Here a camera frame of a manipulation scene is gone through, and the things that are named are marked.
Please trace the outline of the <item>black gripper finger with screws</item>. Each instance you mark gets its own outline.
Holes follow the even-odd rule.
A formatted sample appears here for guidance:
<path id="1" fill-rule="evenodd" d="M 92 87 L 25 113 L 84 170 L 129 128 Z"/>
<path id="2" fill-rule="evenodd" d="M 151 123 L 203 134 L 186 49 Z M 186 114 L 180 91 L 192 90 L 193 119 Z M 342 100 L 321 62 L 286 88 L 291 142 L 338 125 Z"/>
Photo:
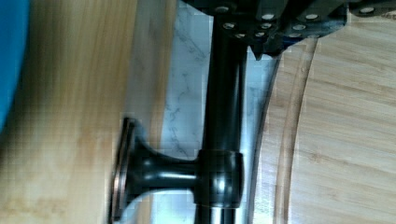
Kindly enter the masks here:
<path id="1" fill-rule="evenodd" d="M 256 58 L 334 33 L 346 26 L 349 14 L 371 18 L 396 8 L 395 0 L 182 1 L 212 16 L 218 29 L 250 46 Z"/>

